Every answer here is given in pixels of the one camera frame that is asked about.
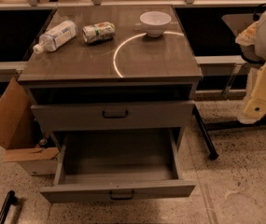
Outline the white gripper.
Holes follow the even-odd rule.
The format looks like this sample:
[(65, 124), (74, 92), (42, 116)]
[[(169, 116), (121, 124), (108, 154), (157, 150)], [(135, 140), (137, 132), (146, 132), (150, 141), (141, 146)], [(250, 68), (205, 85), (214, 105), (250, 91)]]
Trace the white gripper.
[(266, 63), (260, 69), (252, 69), (246, 85), (246, 96), (237, 115), (243, 124), (253, 124), (266, 114)]

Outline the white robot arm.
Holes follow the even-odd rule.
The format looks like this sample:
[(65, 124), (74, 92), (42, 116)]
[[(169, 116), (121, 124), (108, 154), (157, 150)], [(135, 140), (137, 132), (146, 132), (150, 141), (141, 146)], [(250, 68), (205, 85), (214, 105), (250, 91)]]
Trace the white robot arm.
[(237, 117), (243, 124), (253, 124), (266, 114), (266, 10), (258, 21), (236, 37), (235, 42), (243, 46), (253, 45), (255, 54), (265, 61), (257, 71), (254, 85), (247, 92), (242, 110)]

